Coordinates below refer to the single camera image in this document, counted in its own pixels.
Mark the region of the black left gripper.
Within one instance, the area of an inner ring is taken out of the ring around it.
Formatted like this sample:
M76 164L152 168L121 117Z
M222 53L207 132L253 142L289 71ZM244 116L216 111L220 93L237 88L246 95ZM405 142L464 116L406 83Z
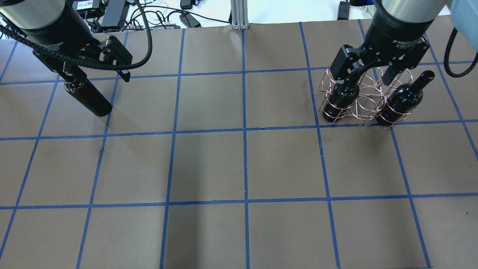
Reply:
M116 36L101 43L92 36L86 23L72 7L26 7L23 10L23 31L32 41L56 53L79 61L101 65L131 65L132 54ZM65 82L87 83L86 73L74 64L56 64L56 71Z

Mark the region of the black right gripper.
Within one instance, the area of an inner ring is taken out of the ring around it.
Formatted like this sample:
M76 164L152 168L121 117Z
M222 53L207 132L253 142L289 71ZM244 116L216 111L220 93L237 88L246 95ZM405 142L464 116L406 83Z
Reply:
M365 72L365 65L381 67L388 64L381 83L389 86L399 74L420 63L429 48L423 35L430 25L430 21L411 23L388 13L374 14L363 44L359 48L343 45L339 49L330 66L333 80L340 84L357 84Z

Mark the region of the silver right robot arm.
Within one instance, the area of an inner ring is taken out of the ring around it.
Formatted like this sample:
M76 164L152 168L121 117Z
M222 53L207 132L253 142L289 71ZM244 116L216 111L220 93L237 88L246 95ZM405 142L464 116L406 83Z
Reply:
M430 47L425 32L444 6L457 31L477 49L476 0L374 0L373 4L376 11L362 45L343 45L330 66L339 89L355 87L372 68L387 67L381 79L385 85L415 68Z

